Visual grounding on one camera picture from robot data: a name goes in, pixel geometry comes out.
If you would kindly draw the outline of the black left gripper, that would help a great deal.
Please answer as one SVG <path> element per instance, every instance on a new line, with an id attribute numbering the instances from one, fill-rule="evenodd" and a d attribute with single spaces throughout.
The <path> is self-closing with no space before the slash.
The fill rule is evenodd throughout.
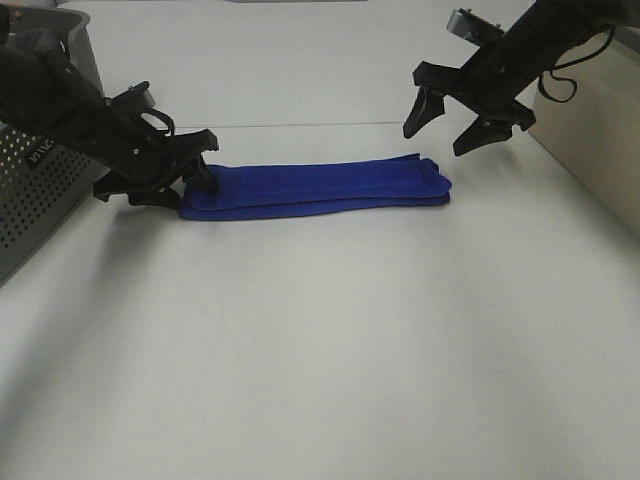
<path id="1" fill-rule="evenodd" d="M 131 206 L 179 208 L 181 197 L 172 188 L 178 179 L 190 189 L 218 191 L 217 178 L 203 159 L 204 152 L 218 149 L 217 137 L 208 129 L 174 135 L 159 151 L 141 151 L 129 163 L 111 167 L 94 183 L 93 196 L 106 202 L 124 194 Z"/>

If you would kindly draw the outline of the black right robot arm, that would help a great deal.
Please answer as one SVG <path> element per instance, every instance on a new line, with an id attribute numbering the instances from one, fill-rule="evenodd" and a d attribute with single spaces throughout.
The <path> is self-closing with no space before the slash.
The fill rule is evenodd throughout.
<path id="1" fill-rule="evenodd" d="M 459 68 L 426 61 L 416 67 L 418 93 L 403 135 L 410 139 L 442 116 L 445 98 L 452 97 L 477 115 L 454 141 L 455 155 L 505 142 L 515 127 L 526 131 L 536 122 L 518 95 L 562 68 L 559 60 L 566 52 L 599 33 L 613 37 L 619 26 L 638 25 L 636 1 L 536 1 L 508 30 L 468 9 L 456 9 L 448 31 L 478 49 Z"/>

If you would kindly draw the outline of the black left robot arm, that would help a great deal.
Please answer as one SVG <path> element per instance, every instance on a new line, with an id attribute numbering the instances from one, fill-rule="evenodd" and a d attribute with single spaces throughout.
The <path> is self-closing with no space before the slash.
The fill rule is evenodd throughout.
<path id="1" fill-rule="evenodd" d="M 106 97 L 54 50 L 1 49 L 1 118 L 82 153 L 107 167 L 93 195 L 106 202 L 124 194 L 133 206 L 177 209 L 177 180 L 215 192 L 217 179 L 203 159 L 219 148 L 208 129 L 177 134 L 156 109 L 149 83 Z"/>

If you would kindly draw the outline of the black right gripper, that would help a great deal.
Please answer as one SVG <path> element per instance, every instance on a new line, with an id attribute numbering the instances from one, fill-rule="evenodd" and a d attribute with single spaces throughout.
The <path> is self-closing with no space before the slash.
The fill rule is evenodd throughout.
<path id="1" fill-rule="evenodd" d="M 425 125 L 445 113 L 444 98 L 450 96 L 473 111 L 478 118 L 454 141 L 456 156 L 475 149 L 509 140 L 512 125 L 527 130 L 535 122 L 534 112 L 518 102 L 514 95 L 502 97 L 500 92 L 479 90 L 494 87 L 488 83 L 476 83 L 469 79 L 463 68 L 421 62 L 413 72 L 418 93 L 408 118 L 403 124 L 405 139 L 414 137 Z"/>

